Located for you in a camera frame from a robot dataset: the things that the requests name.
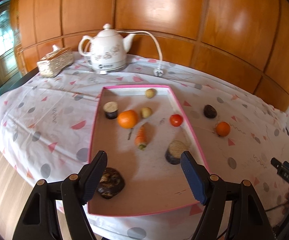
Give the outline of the white ceramic electric kettle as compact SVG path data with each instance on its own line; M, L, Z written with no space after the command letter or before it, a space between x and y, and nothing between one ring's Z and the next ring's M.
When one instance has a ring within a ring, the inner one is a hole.
M107 74L126 67L127 52L130 51L135 34L122 37L106 23L95 37L83 36L79 45L80 55L91 61L91 68L100 74Z

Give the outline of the yellowish longan at tray back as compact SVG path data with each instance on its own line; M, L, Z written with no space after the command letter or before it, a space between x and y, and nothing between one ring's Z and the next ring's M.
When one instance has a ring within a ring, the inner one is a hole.
M145 97L151 99L156 96L156 90L153 88L147 89L145 91Z

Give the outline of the dark sugarcane stub far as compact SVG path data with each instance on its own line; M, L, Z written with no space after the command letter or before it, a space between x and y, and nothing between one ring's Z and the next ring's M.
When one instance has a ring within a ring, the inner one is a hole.
M113 120L118 116L118 104L115 101L110 101L104 104L103 111L105 117L109 120Z

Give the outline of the dark sugarcane stub near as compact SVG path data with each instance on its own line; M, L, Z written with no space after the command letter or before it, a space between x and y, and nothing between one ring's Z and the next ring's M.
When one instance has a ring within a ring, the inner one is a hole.
M172 141L166 150L165 158L172 165L180 164L180 158L183 152L187 151L188 147L179 140Z

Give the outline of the wooden glass panel door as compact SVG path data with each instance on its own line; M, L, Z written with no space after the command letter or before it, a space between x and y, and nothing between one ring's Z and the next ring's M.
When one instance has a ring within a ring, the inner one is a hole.
M10 21L11 0L0 1L0 87L17 74L14 33Z

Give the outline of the small orange carrot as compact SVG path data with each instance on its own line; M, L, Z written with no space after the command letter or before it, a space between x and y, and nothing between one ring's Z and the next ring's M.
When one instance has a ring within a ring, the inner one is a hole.
M147 147L148 141L144 125L142 125L137 132L135 144L139 150L144 150Z

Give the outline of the small orange on tablecloth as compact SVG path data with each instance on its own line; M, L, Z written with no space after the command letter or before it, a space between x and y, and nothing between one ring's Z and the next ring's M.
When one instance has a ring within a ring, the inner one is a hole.
M215 132L220 137L226 137L230 134L231 127L227 122L219 122L215 127Z

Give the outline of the silver ornate tissue box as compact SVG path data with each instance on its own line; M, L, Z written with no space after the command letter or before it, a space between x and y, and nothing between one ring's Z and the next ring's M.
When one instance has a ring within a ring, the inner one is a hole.
M37 62L39 74L42 77L56 77L64 68L74 63L70 47L59 48L52 45L52 52L47 53Z

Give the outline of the dark sugarcane stub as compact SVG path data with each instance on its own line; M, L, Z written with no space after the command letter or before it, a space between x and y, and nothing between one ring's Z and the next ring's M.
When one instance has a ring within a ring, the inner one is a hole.
M103 111L105 117L109 120L113 120L118 116L118 104L115 101L110 101L104 104Z
M172 141L166 150L165 158L172 165L180 164L180 158L183 152L187 151L188 147L179 140Z

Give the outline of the large orange in tray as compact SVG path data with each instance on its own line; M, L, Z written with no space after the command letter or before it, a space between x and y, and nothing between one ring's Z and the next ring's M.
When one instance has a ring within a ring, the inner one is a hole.
M132 109L121 112L117 117L118 124L125 129L133 128L138 123L138 121L138 114Z

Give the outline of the red cherry tomato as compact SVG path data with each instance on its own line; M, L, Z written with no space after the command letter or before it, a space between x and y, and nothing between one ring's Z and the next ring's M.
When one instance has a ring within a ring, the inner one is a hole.
M179 127L183 123L183 117L179 114L173 114L169 118L169 122L174 127Z

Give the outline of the small yellow-green longan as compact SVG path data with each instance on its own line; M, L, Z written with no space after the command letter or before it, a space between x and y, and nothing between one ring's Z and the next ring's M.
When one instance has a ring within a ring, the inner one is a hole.
M153 114L153 111L150 107L143 107L141 108L141 116L142 118L146 119L149 118Z

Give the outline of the dark passion fruit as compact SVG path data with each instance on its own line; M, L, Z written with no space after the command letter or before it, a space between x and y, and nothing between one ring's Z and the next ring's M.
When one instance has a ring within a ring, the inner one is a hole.
M217 116L217 111L211 105L205 105L204 116L209 119L214 119Z

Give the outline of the patterned white tablecloth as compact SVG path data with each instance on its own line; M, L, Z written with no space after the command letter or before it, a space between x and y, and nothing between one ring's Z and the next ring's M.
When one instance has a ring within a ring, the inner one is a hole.
M56 77L36 75L0 97L1 152L31 185L40 179L63 180L92 159L94 118L104 87L166 85L182 104L205 167L223 180L251 181L269 210L269 221L277 224L288 184L270 161L289 162L288 115L203 72L165 62L159 78L153 74L155 66L153 60L129 56L125 70L100 75L80 58ZM214 119L204 116L205 105L217 111ZM222 121L231 127L226 137L215 132ZM189 239L203 207L196 201L173 211L127 217L92 215L88 206L85 211L95 233L109 239Z

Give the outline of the pink rimmed shallow tray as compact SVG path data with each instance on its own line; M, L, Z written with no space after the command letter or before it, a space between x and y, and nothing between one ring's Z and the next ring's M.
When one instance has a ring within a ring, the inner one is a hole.
M104 151L108 167L114 168L125 180L124 189L106 200L96 193L88 202L88 212L97 216L127 217L153 215L181 209L196 203L180 165L166 161L168 145L182 141L198 164L206 159L194 130L174 91L166 85L153 85L156 96L148 99L150 85L119 85L104 87L100 93L94 118L89 157ZM122 128L116 119L105 117L103 106L115 101L120 112L150 107L153 114L140 118L132 129ZM183 117L179 127L170 124L173 114ZM147 147L139 150L135 138L144 125Z

